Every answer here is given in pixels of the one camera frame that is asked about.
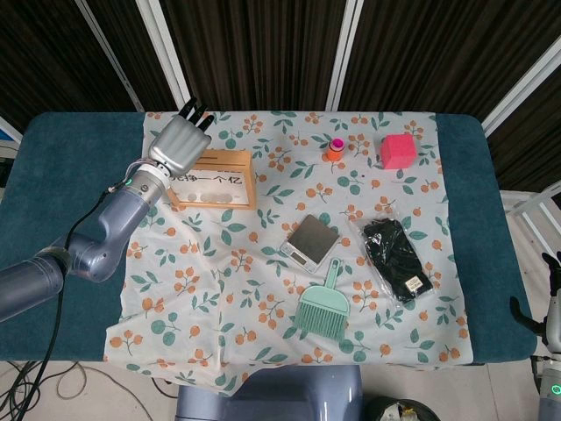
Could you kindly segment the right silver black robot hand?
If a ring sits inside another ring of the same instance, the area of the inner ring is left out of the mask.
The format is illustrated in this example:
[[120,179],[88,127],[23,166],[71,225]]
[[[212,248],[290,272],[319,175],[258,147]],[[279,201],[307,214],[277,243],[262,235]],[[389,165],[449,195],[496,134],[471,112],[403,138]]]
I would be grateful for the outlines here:
[[550,301],[546,317],[542,322],[522,314],[518,299],[511,296],[509,309],[514,320],[542,339],[543,344],[556,360],[560,360],[560,252],[554,257],[542,253],[543,261],[550,270]]

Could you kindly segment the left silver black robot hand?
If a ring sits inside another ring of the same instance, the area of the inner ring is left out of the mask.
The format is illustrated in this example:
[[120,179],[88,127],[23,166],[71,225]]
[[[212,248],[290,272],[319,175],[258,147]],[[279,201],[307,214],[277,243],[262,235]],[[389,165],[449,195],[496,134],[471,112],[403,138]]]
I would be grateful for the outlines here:
[[148,148],[148,157],[165,167],[171,176],[185,175],[211,142],[205,132],[214,116],[203,118],[207,107],[196,105],[197,98],[190,98]]

